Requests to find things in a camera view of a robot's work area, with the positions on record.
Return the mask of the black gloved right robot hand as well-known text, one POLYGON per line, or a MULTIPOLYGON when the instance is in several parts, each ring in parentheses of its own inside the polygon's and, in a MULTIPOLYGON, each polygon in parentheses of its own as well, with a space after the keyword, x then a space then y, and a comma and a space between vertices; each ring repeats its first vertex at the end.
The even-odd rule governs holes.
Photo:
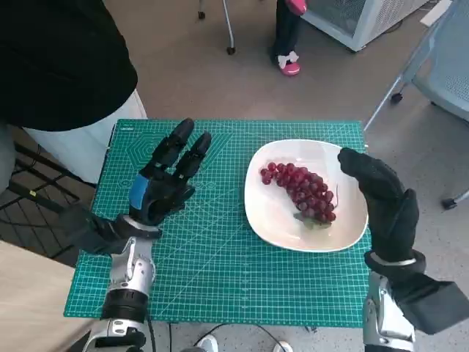
POLYGON ((343 148, 338 160, 343 173, 358 181, 365 197, 372 252, 388 263, 412 260, 419 219, 416 192, 405 188, 397 173, 380 159, 343 148))

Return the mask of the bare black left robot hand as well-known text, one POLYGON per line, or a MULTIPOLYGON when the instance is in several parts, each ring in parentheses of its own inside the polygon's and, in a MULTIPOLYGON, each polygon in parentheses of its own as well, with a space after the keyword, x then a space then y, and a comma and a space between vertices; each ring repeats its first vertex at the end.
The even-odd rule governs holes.
POLYGON ((183 120, 154 149, 139 171, 129 193, 129 217, 146 226, 157 226, 185 206, 195 188, 188 181, 199 171, 212 137, 204 132, 183 152, 194 129, 194 121, 183 120))

